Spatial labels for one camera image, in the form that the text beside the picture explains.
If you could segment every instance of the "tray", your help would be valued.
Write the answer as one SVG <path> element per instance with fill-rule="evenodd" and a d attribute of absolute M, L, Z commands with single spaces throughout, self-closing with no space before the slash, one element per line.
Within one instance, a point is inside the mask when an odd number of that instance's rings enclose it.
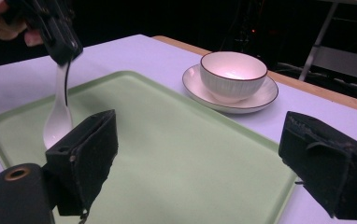
<path fill-rule="evenodd" d="M 277 222 L 295 175 L 276 143 L 131 71 L 68 94 L 75 124 L 100 111 L 117 113 L 119 152 L 87 223 Z M 52 102 L 0 115 L 5 167 L 45 163 L 42 129 Z"/>

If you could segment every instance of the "bowl rim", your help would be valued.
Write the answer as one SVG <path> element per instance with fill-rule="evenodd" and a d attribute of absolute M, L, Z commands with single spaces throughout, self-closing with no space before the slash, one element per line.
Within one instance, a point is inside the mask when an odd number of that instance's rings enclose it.
<path fill-rule="evenodd" d="M 215 53 L 235 53 L 235 54 L 241 54 L 241 55 L 249 56 L 249 57 L 255 59 L 256 61 L 258 61 L 258 62 L 260 62 L 261 64 L 264 65 L 264 67 L 265 67 L 265 73 L 264 73 L 262 76 L 260 76 L 260 77 L 247 78 L 247 79 L 219 76 L 218 74 L 215 74 L 215 73 L 211 72 L 210 70 L 206 69 L 206 68 L 203 66 L 203 60 L 204 60 L 204 58 L 207 57 L 207 56 L 210 55 L 210 54 L 215 54 Z M 259 60 L 259 59 L 256 58 L 256 57 L 253 57 L 253 56 L 251 56 L 251 55 L 249 55 L 249 54 L 240 53 L 240 52 L 235 52 L 235 51 L 213 51 L 213 52 L 207 53 L 207 54 L 205 54 L 204 56 L 202 56 L 201 62 L 200 62 L 199 64 L 200 64 L 200 68 L 205 69 L 206 71 L 208 71 L 208 72 L 209 72 L 211 75 L 213 75 L 214 77 L 220 77 L 220 78 L 223 78 L 223 79 L 228 79 L 228 80 L 233 80 L 233 81 L 240 81 L 240 82 L 242 82 L 242 81 L 244 81 L 244 82 L 246 82 L 246 81 L 253 81 L 253 80 L 265 78 L 266 75 L 267 75 L 267 73 L 268 73 L 268 68 L 266 67 L 265 63 L 263 63 L 261 60 Z"/>

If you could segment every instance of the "white tabletop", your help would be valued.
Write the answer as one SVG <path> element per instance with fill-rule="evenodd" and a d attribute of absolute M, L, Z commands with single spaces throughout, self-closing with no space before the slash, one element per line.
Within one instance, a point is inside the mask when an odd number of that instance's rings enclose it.
<path fill-rule="evenodd" d="M 184 71 L 201 56 L 143 35 L 133 35 L 88 47 L 72 64 L 69 86 L 121 70 L 133 70 L 188 96 Z M 0 66 L 0 113 L 52 95 L 56 63 L 43 57 Z M 277 100 L 266 109 L 226 115 L 243 126 L 279 142 L 287 111 L 320 119 L 357 140 L 357 110 L 278 83 Z M 293 192 L 280 223 L 357 223 L 331 219 L 301 186 Z"/>

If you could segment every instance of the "tableware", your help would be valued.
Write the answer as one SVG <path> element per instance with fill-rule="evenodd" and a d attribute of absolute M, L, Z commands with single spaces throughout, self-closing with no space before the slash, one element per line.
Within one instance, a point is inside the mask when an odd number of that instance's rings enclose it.
<path fill-rule="evenodd" d="M 118 155 L 87 223 L 278 222 L 295 175 L 277 143 L 134 72 L 85 83 L 68 96 L 75 124 L 100 111 L 117 114 Z M 44 164 L 40 118 L 52 103 L 49 97 L 0 116 L 4 167 Z"/>
<path fill-rule="evenodd" d="M 201 80 L 219 101 L 235 103 L 251 97 L 263 85 L 266 66 L 247 54 L 218 51 L 202 57 Z"/>
<path fill-rule="evenodd" d="M 52 147 L 73 129 L 73 121 L 67 101 L 67 79 L 70 63 L 58 65 L 56 74 L 56 93 L 53 108 L 44 126 L 44 144 Z"/>
<path fill-rule="evenodd" d="M 278 97 L 278 85 L 266 76 L 263 85 L 250 98 L 236 103 L 218 101 L 203 85 L 199 72 L 200 65 L 187 69 L 182 77 L 182 82 L 190 96 L 198 103 L 224 113 L 246 114 L 266 108 Z"/>

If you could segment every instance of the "human hand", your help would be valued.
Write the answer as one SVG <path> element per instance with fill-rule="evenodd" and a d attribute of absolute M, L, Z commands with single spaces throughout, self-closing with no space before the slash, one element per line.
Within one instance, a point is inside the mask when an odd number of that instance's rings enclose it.
<path fill-rule="evenodd" d="M 8 5 L 4 0 L 0 0 L 0 14 L 6 12 Z M 8 25 L 0 15 L 0 39 L 10 40 L 14 39 L 26 29 L 26 23 L 24 20 L 17 20 Z M 29 30 L 24 34 L 24 41 L 27 46 L 35 46 L 42 44 L 42 39 L 38 30 Z"/>

